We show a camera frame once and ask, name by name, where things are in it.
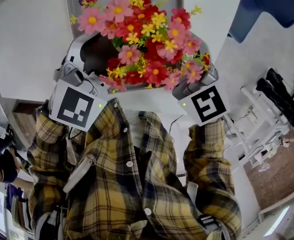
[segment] cable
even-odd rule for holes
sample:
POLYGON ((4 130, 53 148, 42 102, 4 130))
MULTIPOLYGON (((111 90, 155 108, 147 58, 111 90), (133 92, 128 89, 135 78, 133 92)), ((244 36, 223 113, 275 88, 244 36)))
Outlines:
POLYGON ((72 130, 73 130, 73 127, 71 127, 71 129, 70 129, 70 131, 69 131, 69 135, 68 135, 68 139, 69 139, 69 140, 74 139, 75 137, 77 137, 77 136, 81 133, 81 131, 79 131, 79 133, 78 133, 77 135, 75 135, 75 136, 73 136, 72 138, 70 138, 70 135, 71 135, 72 130))
POLYGON ((229 125, 228 125, 227 122, 226 122, 226 125, 228 126, 228 129, 229 129, 229 131, 230 131, 231 134, 236 134, 236 133, 234 133, 234 132, 231 131, 231 129, 230 129, 230 127, 229 127, 229 125))
POLYGON ((242 116, 242 117, 238 118, 237 120, 233 120, 232 118, 231 118, 231 119, 232 119, 234 122, 237 122, 237 121, 239 121, 240 119, 245 118, 246 116, 248 116, 250 113, 251 113, 251 112, 248 112, 245 116, 242 116))
MULTIPOLYGON (((182 114, 180 117, 178 117, 176 120, 174 120, 174 121, 170 124, 169 135, 170 135, 171 127, 173 126, 173 124, 174 124, 175 122, 177 122, 180 118, 182 118, 182 116, 183 116, 183 114, 182 114)), ((172 138, 173 143, 175 143, 175 139, 173 138, 173 136, 170 135, 170 137, 172 138)))
POLYGON ((95 87, 93 86, 93 84, 86 78, 83 79, 83 81, 89 82, 92 86, 92 90, 89 92, 90 94, 93 92, 93 90, 95 89, 95 87))

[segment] white table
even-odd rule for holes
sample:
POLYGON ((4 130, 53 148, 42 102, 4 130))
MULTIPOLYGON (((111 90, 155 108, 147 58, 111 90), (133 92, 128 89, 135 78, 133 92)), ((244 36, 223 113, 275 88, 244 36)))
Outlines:
MULTIPOLYGON (((240 0, 184 0, 203 13, 192 17, 192 31, 204 39, 215 62, 240 0)), ((66 0, 0 0, 0 92, 2 97, 44 101, 54 88, 73 39, 66 0)), ((184 114, 170 92, 144 89, 118 93, 125 109, 184 114)))

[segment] yellow plaid shirt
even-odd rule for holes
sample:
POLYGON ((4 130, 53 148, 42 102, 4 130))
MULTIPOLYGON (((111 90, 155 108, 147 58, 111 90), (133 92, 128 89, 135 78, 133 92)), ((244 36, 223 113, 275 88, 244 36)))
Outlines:
MULTIPOLYGON (((221 230, 207 235, 197 221, 196 208, 176 176, 171 137, 158 116, 140 112, 139 118, 144 123, 139 153, 117 99, 73 140, 78 163, 89 157, 94 164, 67 197, 65 239, 221 239, 221 230)), ((36 181, 29 201, 34 230, 43 214, 65 203, 63 187, 70 175, 65 167, 68 129, 39 114, 36 130, 28 153, 36 181)), ((236 240, 241 217, 230 163, 222 156, 222 122, 194 125, 189 135, 184 164, 187 180, 199 185, 195 205, 224 223, 236 240)))

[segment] shirt button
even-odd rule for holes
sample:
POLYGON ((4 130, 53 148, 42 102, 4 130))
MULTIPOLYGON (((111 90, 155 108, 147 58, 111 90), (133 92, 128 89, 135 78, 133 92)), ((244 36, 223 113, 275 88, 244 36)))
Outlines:
POLYGON ((147 215, 147 216, 150 216, 151 215, 151 209, 149 209, 149 208, 145 208, 145 214, 147 215))
POLYGON ((132 166, 133 166, 133 162, 132 162, 132 161, 128 161, 128 162, 126 163, 126 166, 127 166, 127 167, 132 167, 132 166))

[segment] black boot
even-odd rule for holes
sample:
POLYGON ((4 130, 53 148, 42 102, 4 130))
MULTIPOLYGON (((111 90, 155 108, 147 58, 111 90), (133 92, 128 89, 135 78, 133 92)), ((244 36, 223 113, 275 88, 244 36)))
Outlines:
POLYGON ((272 84, 275 91, 289 104, 294 106, 294 100, 287 92, 286 86, 283 84, 283 78, 273 68, 270 68, 267 72, 266 79, 272 84))

